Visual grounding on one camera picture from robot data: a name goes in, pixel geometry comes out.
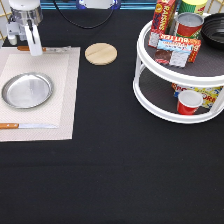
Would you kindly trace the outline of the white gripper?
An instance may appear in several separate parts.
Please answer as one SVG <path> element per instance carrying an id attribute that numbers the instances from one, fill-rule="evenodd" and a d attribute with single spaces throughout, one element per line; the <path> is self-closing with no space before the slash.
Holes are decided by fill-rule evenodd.
<path id="1" fill-rule="evenodd" d="M 12 15 L 6 25 L 8 39 L 12 45 L 17 43 L 17 37 L 21 41 L 28 42 L 32 56 L 40 56 L 43 53 L 41 40 L 37 26 L 41 22 L 40 16 L 31 14 Z"/>

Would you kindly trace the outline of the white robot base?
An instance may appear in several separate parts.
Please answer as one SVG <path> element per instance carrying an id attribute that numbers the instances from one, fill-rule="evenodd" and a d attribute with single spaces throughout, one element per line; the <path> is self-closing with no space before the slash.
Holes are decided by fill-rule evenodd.
<path id="1" fill-rule="evenodd" d="M 78 9 L 117 9 L 121 0 L 76 0 Z"/>

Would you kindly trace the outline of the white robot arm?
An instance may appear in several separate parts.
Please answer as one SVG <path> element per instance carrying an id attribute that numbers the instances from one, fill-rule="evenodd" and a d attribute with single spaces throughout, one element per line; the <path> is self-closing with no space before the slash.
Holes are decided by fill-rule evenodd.
<path id="1" fill-rule="evenodd" d="M 6 28 L 8 40 L 17 44 L 17 38 L 26 40 L 32 56 L 40 56 L 43 52 L 38 32 L 38 25 L 43 20 L 40 0 L 9 0 L 12 12 Z"/>

